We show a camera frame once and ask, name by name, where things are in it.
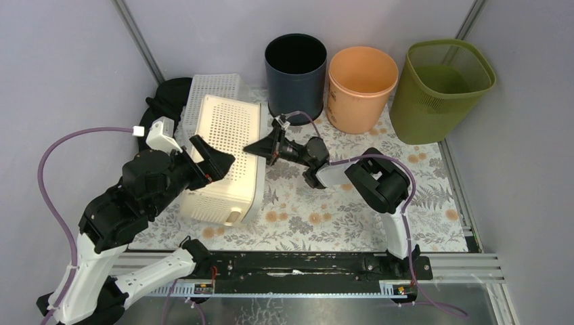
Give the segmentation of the cream perforated large basket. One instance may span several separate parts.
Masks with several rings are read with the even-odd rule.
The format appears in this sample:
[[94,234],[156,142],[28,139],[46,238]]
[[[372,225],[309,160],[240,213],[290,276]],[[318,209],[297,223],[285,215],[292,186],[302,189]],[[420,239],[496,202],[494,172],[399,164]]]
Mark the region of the cream perforated large basket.
[[239,227],[257,215],[263,197],[265,161],[246,153],[244,147],[266,131],[260,104],[204,96],[195,134],[214,149],[231,154],[235,161],[222,180],[181,195],[181,218]]

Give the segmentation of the white slotted basket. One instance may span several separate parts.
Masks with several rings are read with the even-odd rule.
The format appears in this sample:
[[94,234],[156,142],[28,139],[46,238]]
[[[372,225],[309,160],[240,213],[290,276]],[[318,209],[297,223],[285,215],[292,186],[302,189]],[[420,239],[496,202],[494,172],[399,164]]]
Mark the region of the white slotted basket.
[[206,95],[248,102],[250,92],[250,87],[239,74],[194,75],[181,119],[183,134],[186,138],[195,134],[202,101]]

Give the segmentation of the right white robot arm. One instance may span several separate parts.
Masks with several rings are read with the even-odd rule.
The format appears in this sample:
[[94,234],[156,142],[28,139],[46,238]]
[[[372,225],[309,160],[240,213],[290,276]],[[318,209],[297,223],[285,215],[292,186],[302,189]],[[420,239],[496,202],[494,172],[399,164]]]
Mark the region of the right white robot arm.
[[332,162],[324,140],[311,137],[298,144],[286,137],[281,127],[244,147],[249,154],[263,157],[267,165],[287,160],[306,167],[303,178],[310,188],[351,184],[377,213],[380,213],[387,236],[388,269],[399,279],[415,270],[420,248],[413,243],[407,206],[416,191],[413,175],[400,161],[368,148],[361,156]]

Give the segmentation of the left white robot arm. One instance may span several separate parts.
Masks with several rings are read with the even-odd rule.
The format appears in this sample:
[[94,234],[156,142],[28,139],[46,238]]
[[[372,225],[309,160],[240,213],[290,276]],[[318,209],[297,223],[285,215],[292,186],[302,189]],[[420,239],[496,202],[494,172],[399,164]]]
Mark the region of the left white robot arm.
[[200,136],[191,138],[201,155],[183,150],[143,150],[125,163],[118,183],[94,198],[79,222],[72,259],[57,289],[37,299],[44,320],[58,324],[113,324],[140,298],[176,279],[215,278],[214,258],[197,239],[186,238],[168,257],[112,277],[110,270],[135,236],[182,192],[222,180],[235,159]]

